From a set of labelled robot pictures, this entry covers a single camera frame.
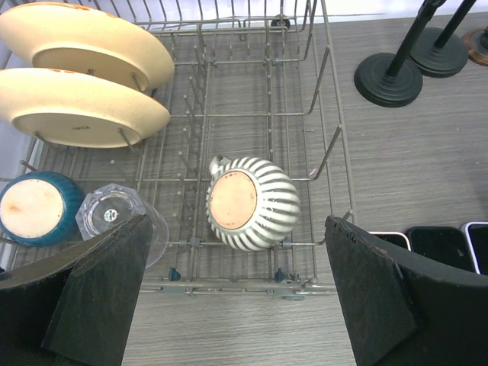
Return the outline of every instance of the stand base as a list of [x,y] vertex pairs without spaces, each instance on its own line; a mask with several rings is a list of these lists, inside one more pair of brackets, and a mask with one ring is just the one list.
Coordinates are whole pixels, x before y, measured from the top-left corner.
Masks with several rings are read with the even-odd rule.
[[481,42],[485,28],[474,29],[463,36],[469,50],[470,60],[478,65],[488,66],[488,48]]
[[394,57],[392,53],[369,56],[359,64],[354,75],[358,92],[381,107],[408,105],[415,101],[422,90],[422,74],[409,59],[405,60],[396,77],[387,75]]
[[456,34],[442,47],[434,46],[441,28],[426,28],[410,51],[410,59],[423,75],[448,78],[460,72],[467,63],[467,47]]

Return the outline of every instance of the wire dish drying rack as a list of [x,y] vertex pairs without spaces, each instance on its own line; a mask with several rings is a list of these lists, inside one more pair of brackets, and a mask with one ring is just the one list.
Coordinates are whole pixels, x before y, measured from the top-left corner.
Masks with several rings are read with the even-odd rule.
[[[169,109],[172,121],[122,149],[55,146],[37,136],[20,161],[21,173],[61,172],[86,192],[111,182],[138,190],[170,229],[169,247],[146,270],[142,291],[298,300],[335,294],[323,225],[329,214],[357,218],[324,0],[198,0],[191,9],[181,0],[78,3],[126,18],[166,45],[176,73],[152,96]],[[316,23],[319,13],[323,19]],[[214,19],[207,20],[209,14]],[[0,66],[9,67],[8,60]],[[253,253],[218,241],[204,209],[208,164],[215,155],[261,157],[289,174],[302,200],[289,238]],[[73,245],[26,249],[3,240],[0,255],[8,256],[8,268]]]

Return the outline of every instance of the black phone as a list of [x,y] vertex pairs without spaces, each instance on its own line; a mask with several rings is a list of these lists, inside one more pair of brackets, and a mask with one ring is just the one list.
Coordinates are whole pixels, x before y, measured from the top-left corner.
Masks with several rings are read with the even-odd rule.
[[462,230],[470,247],[476,273],[488,275],[488,223],[467,223]]
[[406,231],[412,252],[451,267],[475,272],[463,232],[449,226],[416,226]]
[[400,248],[404,248],[407,250],[411,250],[410,248],[410,241],[402,233],[396,233],[393,231],[372,231],[370,234],[373,234],[377,238],[384,240],[385,242],[391,242],[392,244],[399,246]]

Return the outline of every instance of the black and white striped mug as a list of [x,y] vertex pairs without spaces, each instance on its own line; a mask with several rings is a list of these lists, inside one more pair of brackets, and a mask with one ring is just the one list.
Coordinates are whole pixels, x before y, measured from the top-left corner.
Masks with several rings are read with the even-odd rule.
[[215,156],[210,173],[208,222],[217,238],[233,249],[268,249],[283,240],[298,221],[297,189],[272,162]]

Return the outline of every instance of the dish rack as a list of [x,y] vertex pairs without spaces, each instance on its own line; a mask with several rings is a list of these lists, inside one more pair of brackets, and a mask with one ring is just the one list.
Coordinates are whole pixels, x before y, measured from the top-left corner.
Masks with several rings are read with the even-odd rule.
[[[85,192],[112,182],[138,190],[170,230],[169,247],[146,270],[141,291],[298,300],[335,294],[331,276],[323,277],[330,273],[323,225],[330,214],[354,223],[357,215],[325,1],[78,3],[132,21],[165,44],[176,73],[151,95],[172,121],[122,149],[56,146],[37,136],[20,161],[21,173],[61,172]],[[7,8],[0,0],[0,9]],[[8,67],[8,59],[0,67]],[[217,240],[205,216],[215,155],[257,156],[289,174],[302,201],[289,238],[252,253]],[[28,249],[2,240],[0,258],[8,256],[10,269],[73,245]]]

